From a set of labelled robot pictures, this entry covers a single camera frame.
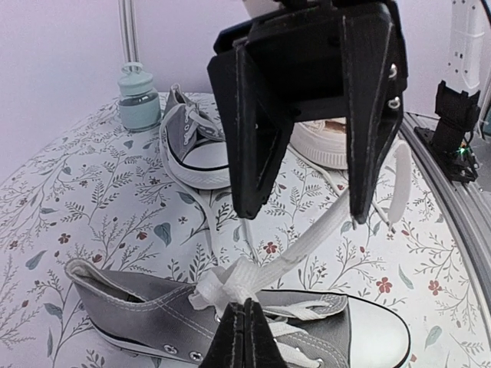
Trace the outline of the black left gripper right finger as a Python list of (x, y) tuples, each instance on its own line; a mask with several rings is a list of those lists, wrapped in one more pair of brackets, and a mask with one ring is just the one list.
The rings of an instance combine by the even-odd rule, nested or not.
[(245, 302), (245, 367), (286, 367), (261, 305), (252, 299)]

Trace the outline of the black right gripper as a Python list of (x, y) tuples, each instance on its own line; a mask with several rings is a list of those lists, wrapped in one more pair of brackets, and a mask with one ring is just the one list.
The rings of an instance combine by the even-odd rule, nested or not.
[(348, 119), (350, 213), (367, 221), (402, 120), (407, 57), (394, 1), (283, 2), (222, 30), (208, 74), (226, 136), (232, 204), (255, 219), (293, 123)]

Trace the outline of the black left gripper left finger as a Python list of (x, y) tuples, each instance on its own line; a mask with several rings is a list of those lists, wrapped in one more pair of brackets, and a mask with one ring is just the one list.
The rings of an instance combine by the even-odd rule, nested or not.
[(229, 303), (221, 317), (209, 350), (199, 367), (245, 367), (245, 326), (246, 306), (244, 304)]

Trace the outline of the grey sneaker with white laces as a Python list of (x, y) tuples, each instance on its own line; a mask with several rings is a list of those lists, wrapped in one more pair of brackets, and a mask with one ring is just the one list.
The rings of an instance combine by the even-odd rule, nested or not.
[(195, 284), (101, 270), (75, 258), (64, 267), (94, 329), (116, 347), (198, 366), (229, 303), (259, 303), (286, 367), (405, 367), (410, 330), (392, 310), (347, 294), (272, 290), (348, 215), (349, 191), (286, 251), (264, 266), (238, 258)]

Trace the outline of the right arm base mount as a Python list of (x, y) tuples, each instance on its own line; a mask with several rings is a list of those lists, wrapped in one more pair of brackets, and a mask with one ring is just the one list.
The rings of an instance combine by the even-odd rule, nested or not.
[(445, 177), (451, 182), (476, 181), (476, 158), (465, 135), (473, 134), (479, 117), (480, 92), (457, 92), (441, 81), (437, 88), (435, 130), (416, 126), (414, 132)]

